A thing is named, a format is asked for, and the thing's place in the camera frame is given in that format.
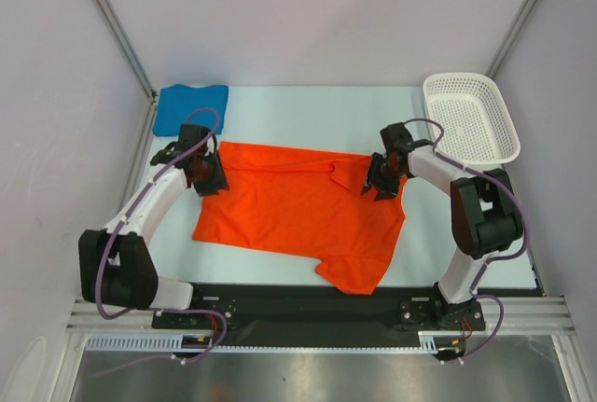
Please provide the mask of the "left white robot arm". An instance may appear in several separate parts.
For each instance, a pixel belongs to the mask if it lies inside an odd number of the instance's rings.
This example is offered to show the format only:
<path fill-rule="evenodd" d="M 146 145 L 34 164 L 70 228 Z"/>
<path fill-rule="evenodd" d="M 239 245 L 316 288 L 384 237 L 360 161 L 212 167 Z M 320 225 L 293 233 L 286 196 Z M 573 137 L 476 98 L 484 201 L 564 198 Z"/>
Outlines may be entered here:
<path fill-rule="evenodd" d="M 117 215 L 103 228 L 81 234 L 81 292 L 102 318 L 148 310 L 172 312 L 185 327 L 203 321 L 205 305 L 193 297 L 193 284 L 159 276 L 149 251 L 163 218 L 191 188 L 202 197 L 229 188 L 214 136 L 194 146 L 178 141 L 159 151 L 145 182 Z"/>

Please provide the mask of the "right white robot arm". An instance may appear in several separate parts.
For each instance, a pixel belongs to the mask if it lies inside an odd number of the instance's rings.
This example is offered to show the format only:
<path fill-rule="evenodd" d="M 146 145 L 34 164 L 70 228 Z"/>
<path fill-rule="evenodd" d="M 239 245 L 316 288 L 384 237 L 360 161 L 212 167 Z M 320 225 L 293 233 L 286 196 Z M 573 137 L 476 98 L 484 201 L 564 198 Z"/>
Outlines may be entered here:
<path fill-rule="evenodd" d="M 477 171 L 432 146 L 374 153 L 362 192 L 374 188 L 377 201 L 392 200 L 404 178 L 421 178 L 450 197 L 456 250 L 437 283 L 442 298 L 432 302 L 430 316 L 437 326 L 452 328 L 463 319 L 462 303 L 474 297 L 488 266 L 514 257 L 502 253 L 526 233 L 522 210 L 505 170 Z"/>

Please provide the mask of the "orange t shirt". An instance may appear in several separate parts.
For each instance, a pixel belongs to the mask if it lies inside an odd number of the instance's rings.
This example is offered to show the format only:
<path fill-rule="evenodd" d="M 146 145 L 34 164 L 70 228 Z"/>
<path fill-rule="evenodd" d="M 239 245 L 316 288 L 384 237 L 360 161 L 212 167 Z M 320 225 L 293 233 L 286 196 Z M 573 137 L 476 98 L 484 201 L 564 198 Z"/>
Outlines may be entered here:
<path fill-rule="evenodd" d="M 370 295 L 388 271 L 406 220 L 401 198 L 362 187 L 364 155 L 224 142 L 229 190 L 203 199 L 192 238 L 317 260 L 348 295 Z"/>

